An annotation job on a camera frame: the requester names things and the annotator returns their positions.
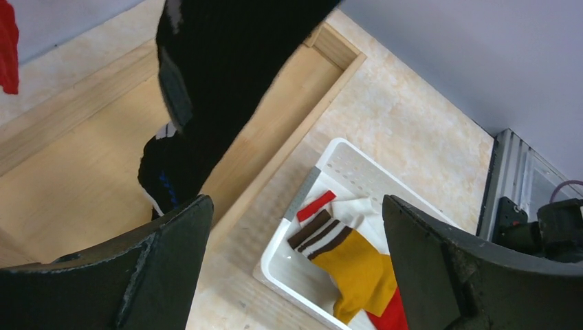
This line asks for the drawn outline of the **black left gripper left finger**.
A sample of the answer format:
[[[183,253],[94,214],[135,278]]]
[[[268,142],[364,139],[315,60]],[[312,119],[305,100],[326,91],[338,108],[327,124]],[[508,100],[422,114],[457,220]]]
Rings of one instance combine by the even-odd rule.
[[[214,206],[200,195],[104,243],[1,270],[2,329],[184,329]]]

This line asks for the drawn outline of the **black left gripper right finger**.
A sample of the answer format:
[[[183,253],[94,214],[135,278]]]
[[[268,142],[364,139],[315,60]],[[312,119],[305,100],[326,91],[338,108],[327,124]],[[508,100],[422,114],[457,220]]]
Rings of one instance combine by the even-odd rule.
[[[582,263],[497,245],[394,195],[382,216],[410,329],[582,328]]]

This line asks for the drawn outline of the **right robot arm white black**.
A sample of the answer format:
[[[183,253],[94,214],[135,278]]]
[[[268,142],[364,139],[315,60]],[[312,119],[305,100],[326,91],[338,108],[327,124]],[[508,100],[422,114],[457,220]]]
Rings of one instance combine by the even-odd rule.
[[[507,197],[500,199],[492,242],[561,263],[582,263],[582,200],[567,199],[538,209],[536,219]]]

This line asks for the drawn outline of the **mustard yellow sock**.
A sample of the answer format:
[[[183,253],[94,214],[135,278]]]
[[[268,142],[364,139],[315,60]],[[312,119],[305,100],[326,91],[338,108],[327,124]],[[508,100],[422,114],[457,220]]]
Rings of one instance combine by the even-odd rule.
[[[287,242],[334,281],[340,295],[333,316],[339,321],[347,325],[362,310],[384,314],[397,290],[392,261],[357,230],[323,210]]]

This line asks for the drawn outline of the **black sock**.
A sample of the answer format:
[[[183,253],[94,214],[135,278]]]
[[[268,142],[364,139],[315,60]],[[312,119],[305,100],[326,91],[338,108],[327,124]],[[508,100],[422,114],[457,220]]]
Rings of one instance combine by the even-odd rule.
[[[337,1],[166,1],[155,37],[170,120],[137,175],[159,218],[196,197],[283,65]]]

